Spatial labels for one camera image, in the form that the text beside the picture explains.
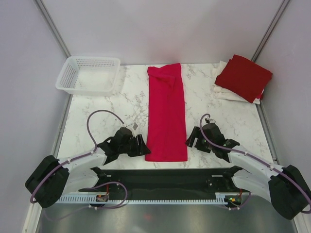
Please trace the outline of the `bright red t shirt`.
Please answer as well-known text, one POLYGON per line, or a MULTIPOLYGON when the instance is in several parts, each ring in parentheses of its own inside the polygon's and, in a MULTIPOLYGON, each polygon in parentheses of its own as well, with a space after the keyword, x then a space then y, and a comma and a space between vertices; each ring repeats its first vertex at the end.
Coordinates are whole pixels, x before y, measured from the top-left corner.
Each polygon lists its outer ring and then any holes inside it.
POLYGON ((148 162, 188 160, 181 64, 148 67, 148 162))

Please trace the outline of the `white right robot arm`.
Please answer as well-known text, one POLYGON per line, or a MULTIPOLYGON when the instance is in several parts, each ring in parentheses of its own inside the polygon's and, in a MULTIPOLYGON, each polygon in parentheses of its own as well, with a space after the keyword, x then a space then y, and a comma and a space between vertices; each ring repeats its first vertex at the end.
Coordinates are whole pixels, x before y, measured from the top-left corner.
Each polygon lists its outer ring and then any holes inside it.
POLYGON ((311 190, 298 168, 259 158, 239 142, 227 139, 215 123, 194 127, 185 144, 231 163, 230 174, 223 178, 228 191, 247 190, 272 204, 285 219, 292 220, 311 204, 311 190))

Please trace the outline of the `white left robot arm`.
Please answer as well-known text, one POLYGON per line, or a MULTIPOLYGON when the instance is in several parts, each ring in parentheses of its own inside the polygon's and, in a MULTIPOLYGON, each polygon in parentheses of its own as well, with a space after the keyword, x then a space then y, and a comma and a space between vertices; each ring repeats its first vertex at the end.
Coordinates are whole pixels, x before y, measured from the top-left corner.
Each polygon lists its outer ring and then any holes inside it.
POLYGON ((85 153, 62 159, 46 156, 25 183, 31 193, 30 202, 48 208, 64 194, 92 188, 101 191, 107 180, 95 172, 96 167, 117 160, 121 154, 137 157, 150 152, 141 134, 136 134, 133 128, 121 127, 114 136, 85 153))

